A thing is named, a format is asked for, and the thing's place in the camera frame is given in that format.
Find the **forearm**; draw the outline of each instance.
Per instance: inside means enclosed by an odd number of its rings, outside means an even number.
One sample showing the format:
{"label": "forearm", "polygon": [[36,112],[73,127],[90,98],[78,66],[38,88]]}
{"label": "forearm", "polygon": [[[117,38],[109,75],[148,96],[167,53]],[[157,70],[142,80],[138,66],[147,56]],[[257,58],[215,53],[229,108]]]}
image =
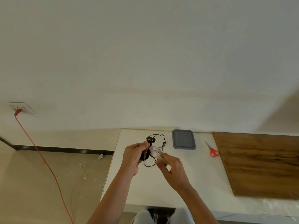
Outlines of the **forearm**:
{"label": "forearm", "polygon": [[191,185],[178,193],[187,205],[196,224],[219,224]]}
{"label": "forearm", "polygon": [[128,197],[132,174],[119,169],[87,224],[118,224]]}

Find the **floor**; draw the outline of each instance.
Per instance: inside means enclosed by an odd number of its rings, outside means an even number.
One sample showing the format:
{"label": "floor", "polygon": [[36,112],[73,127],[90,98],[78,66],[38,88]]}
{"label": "floor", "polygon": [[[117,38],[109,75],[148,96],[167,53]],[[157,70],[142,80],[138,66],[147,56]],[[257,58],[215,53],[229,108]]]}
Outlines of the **floor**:
{"label": "floor", "polygon": [[[112,156],[42,153],[74,222],[86,223],[100,201]],[[70,223],[54,178],[35,151],[14,151],[0,143],[0,198],[2,224]],[[120,224],[131,223],[134,216],[124,212]]]}

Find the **light blue pants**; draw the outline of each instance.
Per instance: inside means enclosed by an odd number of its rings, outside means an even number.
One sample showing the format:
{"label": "light blue pants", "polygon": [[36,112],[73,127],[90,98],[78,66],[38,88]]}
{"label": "light blue pants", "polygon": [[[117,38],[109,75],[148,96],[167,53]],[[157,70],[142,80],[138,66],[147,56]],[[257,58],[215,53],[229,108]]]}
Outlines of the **light blue pants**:
{"label": "light blue pants", "polygon": [[[167,221],[167,224],[195,224],[190,211],[186,208],[177,208],[173,215]],[[149,211],[140,211],[137,213],[131,224],[155,224]]]}

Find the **red-handled scissors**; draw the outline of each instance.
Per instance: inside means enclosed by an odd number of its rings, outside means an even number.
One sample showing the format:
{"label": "red-handled scissors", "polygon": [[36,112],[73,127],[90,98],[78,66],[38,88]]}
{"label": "red-handled scissors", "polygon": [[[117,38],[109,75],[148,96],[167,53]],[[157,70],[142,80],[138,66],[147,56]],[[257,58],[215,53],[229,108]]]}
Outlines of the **red-handled scissors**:
{"label": "red-handled scissors", "polygon": [[213,149],[206,141],[204,141],[206,144],[207,144],[207,146],[210,148],[210,155],[212,156],[212,157],[216,157],[216,156],[219,156],[220,154],[219,154],[219,152],[217,151],[217,150],[215,150],[215,149]]}

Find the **white outlet plate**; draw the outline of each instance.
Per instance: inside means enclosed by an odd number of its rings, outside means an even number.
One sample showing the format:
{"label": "white outlet plate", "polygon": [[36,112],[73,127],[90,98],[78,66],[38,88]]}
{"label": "white outlet plate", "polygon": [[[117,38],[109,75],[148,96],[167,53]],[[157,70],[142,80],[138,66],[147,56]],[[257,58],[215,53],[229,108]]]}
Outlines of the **white outlet plate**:
{"label": "white outlet plate", "polygon": [[35,114],[35,111],[33,111],[33,109],[25,102],[5,102],[5,103],[11,106],[14,110],[22,109],[23,111],[21,113]]}

